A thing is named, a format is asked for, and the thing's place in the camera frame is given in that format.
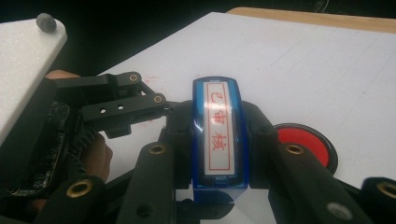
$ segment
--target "screw hole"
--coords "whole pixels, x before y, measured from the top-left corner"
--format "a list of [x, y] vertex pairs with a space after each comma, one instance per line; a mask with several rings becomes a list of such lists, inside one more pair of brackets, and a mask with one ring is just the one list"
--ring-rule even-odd
[[10, 194], [15, 194], [15, 193], [18, 192], [18, 190], [19, 190], [19, 189], [9, 189], [9, 190], [8, 190], [8, 193], [10, 193]]
[[349, 209], [340, 203], [328, 203], [327, 204], [327, 210], [335, 216], [343, 220], [352, 220], [353, 215], [349, 211]]
[[396, 199], [396, 186], [388, 182], [382, 182], [376, 185], [376, 187], [390, 198]]
[[132, 74], [132, 75], [129, 76], [129, 79], [131, 81], [136, 81], [137, 80], [137, 75]]
[[66, 192], [66, 195], [70, 198], [78, 198], [81, 197], [93, 188], [93, 183], [89, 179], [80, 180], [77, 183], [73, 184], [69, 187]]
[[296, 155], [304, 153], [304, 149], [302, 147], [297, 147], [297, 146], [287, 146], [286, 150], [289, 153]]
[[146, 203], [141, 204], [136, 210], [136, 214], [142, 218], [151, 217], [153, 213], [154, 207]]
[[155, 146], [148, 150], [151, 154], [162, 154], [165, 152], [165, 148], [161, 146]]
[[160, 103], [162, 100], [163, 100], [163, 98], [161, 96], [154, 97], [154, 102], [157, 104]]

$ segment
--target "metal screw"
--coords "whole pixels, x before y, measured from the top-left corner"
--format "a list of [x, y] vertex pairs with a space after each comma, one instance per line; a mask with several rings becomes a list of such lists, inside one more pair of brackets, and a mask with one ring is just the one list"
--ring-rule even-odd
[[327, 210], [335, 216], [343, 220], [352, 220], [353, 215], [349, 209], [340, 203], [328, 203]]
[[137, 80], [137, 75], [130, 75], [130, 76], [129, 76], [129, 79], [130, 79], [131, 81], [136, 81], [136, 80]]
[[90, 192], [92, 187], [93, 183], [91, 180], [83, 179], [70, 186], [67, 189], [66, 195], [70, 198], [78, 198]]
[[155, 103], [160, 103], [162, 100], [163, 100], [163, 98], [161, 96], [154, 97], [154, 102]]

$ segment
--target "finger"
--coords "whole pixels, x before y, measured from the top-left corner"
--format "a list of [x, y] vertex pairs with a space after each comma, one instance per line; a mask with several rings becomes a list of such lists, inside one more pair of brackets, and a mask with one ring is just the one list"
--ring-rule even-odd
[[110, 162], [113, 158], [113, 151], [110, 147], [106, 146], [106, 154], [105, 154], [105, 164], [103, 165], [102, 173], [100, 177], [106, 182], [108, 176], [110, 175]]
[[100, 176], [105, 165], [106, 142], [101, 134], [97, 134], [93, 142], [81, 152], [81, 160], [87, 175]]
[[39, 213], [41, 210], [43, 210], [44, 205], [46, 205], [47, 199], [35, 199], [31, 201], [29, 210], [33, 213]]
[[63, 70], [54, 70], [46, 75], [49, 79], [56, 79], [56, 78], [70, 78], [70, 77], [79, 77], [79, 75], [65, 72]]

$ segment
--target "black plastic part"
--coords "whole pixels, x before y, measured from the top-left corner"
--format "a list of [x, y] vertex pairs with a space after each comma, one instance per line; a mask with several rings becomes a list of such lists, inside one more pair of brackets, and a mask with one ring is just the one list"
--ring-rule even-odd
[[201, 219], [220, 219], [233, 210], [233, 203], [195, 203], [190, 199], [177, 202], [177, 224], [191, 223]]
[[156, 93], [86, 105], [81, 108], [81, 114], [97, 132], [106, 131], [109, 138], [114, 138], [131, 133], [125, 133], [123, 127], [130, 128], [131, 124], [160, 118], [165, 105], [165, 97]]
[[136, 72], [96, 77], [54, 79], [57, 100], [75, 109], [116, 99], [141, 95], [141, 76]]
[[56, 87], [43, 79], [0, 148], [0, 189], [17, 189], [31, 159], [55, 97]]
[[291, 223], [373, 223], [309, 149], [282, 144], [271, 152], [271, 160], [277, 169], [271, 183], [282, 183], [292, 203], [270, 203], [287, 210], [292, 204], [289, 213], [295, 217]]
[[254, 104], [242, 102], [249, 135], [249, 185], [252, 189], [268, 189], [268, 152], [277, 147], [277, 132]]
[[357, 189], [346, 182], [343, 182], [339, 179], [337, 179], [338, 183], [343, 187], [343, 189], [350, 195], [350, 197], [361, 206], [361, 190]]
[[96, 176], [82, 175], [66, 181], [47, 200], [34, 224], [98, 223], [105, 210], [101, 202], [104, 190], [103, 180]]
[[203, 190], [199, 196], [194, 196], [194, 200], [203, 204], [228, 204], [234, 202], [228, 193], [220, 190]]
[[0, 216], [0, 223], [4, 223], [4, 224], [28, 224], [27, 222], [24, 222], [24, 221], [19, 221], [19, 220], [14, 219], [14, 218], [3, 217], [3, 216]]
[[276, 170], [269, 174], [271, 187], [268, 191], [268, 200], [276, 219], [276, 223], [291, 224], [296, 218], [296, 209], [288, 190]]
[[175, 187], [188, 189], [191, 183], [191, 101], [170, 106], [166, 128], [160, 141], [169, 143], [175, 151]]
[[106, 193], [104, 197], [106, 211], [104, 212], [104, 218], [101, 223], [110, 224], [115, 223], [117, 220], [133, 172], [134, 171], [131, 170], [106, 184]]
[[364, 180], [361, 207], [375, 223], [396, 223], [396, 181], [385, 177]]
[[173, 223], [175, 211], [174, 150], [148, 144], [140, 151], [116, 223]]

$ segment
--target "red ink mark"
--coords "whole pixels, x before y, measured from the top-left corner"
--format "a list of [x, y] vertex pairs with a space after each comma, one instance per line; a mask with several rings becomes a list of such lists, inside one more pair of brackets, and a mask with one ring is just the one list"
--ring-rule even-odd
[[224, 150], [224, 148], [227, 146], [227, 144], [223, 141], [227, 136], [223, 136], [221, 133], [216, 133], [216, 135], [212, 136], [212, 144], [213, 148], [212, 150], [215, 149], [221, 149]]
[[159, 77], [148, 77], [145, 79], [145, 83], [150, 83], [151, 80], [157, 79], [157, 78], [159, 78]]
[[225, 115], [222, 110], [220, 110], [218, 113], [215, 113], [215, 116], [213, 116], [212, 118], [215, 119], [216, 123], [224, 124]]
[[215, 103], [215, 99], [214, 97], [217, 97], [219, 99], [222, 99], [222, 94], [221, 92], [213, 92], [212, 94], [210, 94], [210, 99], [212, 100], [212, 103]]

